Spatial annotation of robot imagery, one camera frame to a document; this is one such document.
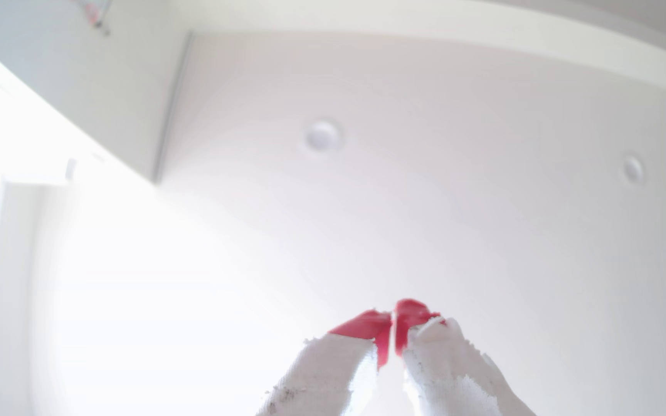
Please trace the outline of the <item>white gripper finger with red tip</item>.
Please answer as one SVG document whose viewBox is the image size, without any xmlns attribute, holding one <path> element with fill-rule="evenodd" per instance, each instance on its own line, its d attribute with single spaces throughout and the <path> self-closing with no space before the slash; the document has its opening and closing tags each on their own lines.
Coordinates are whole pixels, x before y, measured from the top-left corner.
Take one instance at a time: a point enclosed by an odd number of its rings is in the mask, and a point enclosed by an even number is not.
<svg viewBox="0 0 666 416">
<path fill-rule="evenodd" d="M 414 299 L 395 306 L 395 351 L 417 415 L 534 415 L 458 322 Z"/>
<path fill-rule="evenodd" d="M 388 363 L 392 314 L 367 310 L 306 341 L 256 415 L 360 415 Z"/>
</svg>

